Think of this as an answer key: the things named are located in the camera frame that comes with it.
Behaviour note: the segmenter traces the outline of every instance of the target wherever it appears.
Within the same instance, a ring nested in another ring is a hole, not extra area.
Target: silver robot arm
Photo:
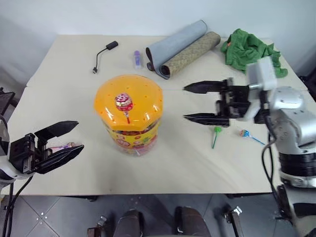
[[[306,109],[299,91],[277,87],[270,57],[247,65],[247,78],[248,86],[235,86],[233,79],[227,79],[184,87],[193,93],[221,95],[216,102],[217,114],[199,113],[184,118],[204,125],[229,126],[230,119],[265,123],[279,152],[283,185],[273,193],[277,195],[280,213],[300,237],[311,233],[316,236],[316,116]],[[271,178],[268,180],[275,190]]]

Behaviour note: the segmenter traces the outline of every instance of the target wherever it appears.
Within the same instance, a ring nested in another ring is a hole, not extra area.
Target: black cable
[[[102,49],[100,52],[97,53],[97,56],[96,56],[96,63],[95,63],[95,67],[93,68],[92,72],[94,74],[96,74],[98,72],[98,56],[100,53],[104,52],[105,50],[107,50],[108,48],[104,48]]]
[[[8,224],[8,219],[9,219],[9,214],[10,214],[10,207],[11,207],[11,202],[12,202],[12,197],[13,197],[13,187],[14,187],[14,183],[10,184],[10,194],[9,194],[9,203],[6,209],[6,214],[5,214],[5,220],[4,220],[4,224],[3,224],[3,230],[2,230],[2,237],[5,237],[6,234],[6,227]]]
[[[92,69],[92,72],[94,74],[97,74],[97,72],[98,72],[98,56],[99,56],[99,54],[104,52],[105,50],[111,50],[111,49],[115,48],[116,46],[118,46],[118,44],[119,44],[118,42],[113,41],[113,42],[109,43],[107,46],[105,46],[104,49],[102,49],[100,52],[97,53],[95,67]]]
[[[264,172],[266,174],[266,177],[270,183],[272,195],[273,195],[274,199],[276,200],[276,203],[280,207],[280,199],[279,199],[277,191],[273,185],[274,164],[273,164],[273,155],[272,155],[272,150],[271,150],[271,146],[277,141],[277,137],[273,131],[271,119],[268,116],[265,116],[264,120],[265,120],[265,124],[268,128],[269,134],[268,134],[268,144],[263,148],[262,153],[261,153],[261,162],[262,162],[262,166],[263,166]],[[269,153],[270,153],[271,175],[268,174],[267,167],[266,167],[265,160],[264,160],[264,154],[265,154],[265,151],[267,149],[269,149]]]
[[[25,189],[25,187],[30,183],[30,181],[32,179],[33,179],[33,176],[31,176],[28,179],[28,181],[25,182],[25,184],[20,188],[20,190],[16,193],[16,195],[14,196],[13,199],[12,199],[12,195],[11,195],[11,200],[12,201],[11,202],[9,201],[8,209],[6,211],[2,237],[5,237],[5,234],[6,234],[6,226],[7,226],[7,222],[8,222],[8,220],[6,218],[7,215],[9,216],[9,227],[8,227],[8,231],[7,231],[6,237],[10,237],[11,236],[14,204],[15,204],[17,198],[19,197],[20,193]],[[10,194],[11,194],[11,190],[12,190],[12,193],[13,193],[13,183],[12,183],[12,189],[11,189],[11,186],[10,186]]]

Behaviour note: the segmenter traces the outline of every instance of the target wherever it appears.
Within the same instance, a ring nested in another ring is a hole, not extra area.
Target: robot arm
[[[84,145],[52,153],[46,144],[49,139],[66,134],[77,125],[77,121],[58,122],[10,143],[6,122],[0,118],[0,191],[16,179],[27,179],[35,173],[45,174],[75,158]]]
[[[279,152],[279,175],[284,183],[276,194],[280,213],[303,237],[316,231],[316,116],[306,110],[299,91],[277,88],[269,57],[247,65],[247,78],[248,86],[235,86],[232,78],[186,86],[184,90],[193,93],[219,92],[221,100],[216,102],[217,114],[184,118],[204,125],[229,126],[230,119],[265,123],[273,141],[264,150],[274,143]]]

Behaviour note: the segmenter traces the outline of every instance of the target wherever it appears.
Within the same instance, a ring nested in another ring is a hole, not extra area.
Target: lollipop stick
[[[125,116],[126,116],[126,119],[127,119],[127,123],[130,124],[130,121],[129,121],[129,116],[128,116],[128,112],[124,112]]]
[[[255,138],[255,137],[251,137],[253,140],[255,140],[255,141],[257,141],[257,142],[259,142],[259,143],[261,143],[262,145],[265,145],[263,142],[261,142],[260,140],[258,140],[257,138]]]
[[[214,149],[214,147],[215,147],[216,138],[217,138],[217,133],[216,133],[216,135],[215,135],[215,139],[214,139],[214,142],[213,142],[212,149]]]

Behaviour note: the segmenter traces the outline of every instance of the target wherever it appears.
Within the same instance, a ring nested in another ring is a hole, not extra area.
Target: plastic container
[[[125,153],[141,156],[156,143],[162,116],[162,90],[139,75],[122,75],[98,90],[94,108]]]
[[[142,62],[141,62],[141,57],[140,57],[140,52],[136,50],[134,52],[134,58],[135,58],[135,69],[140,69],[142,68]]]

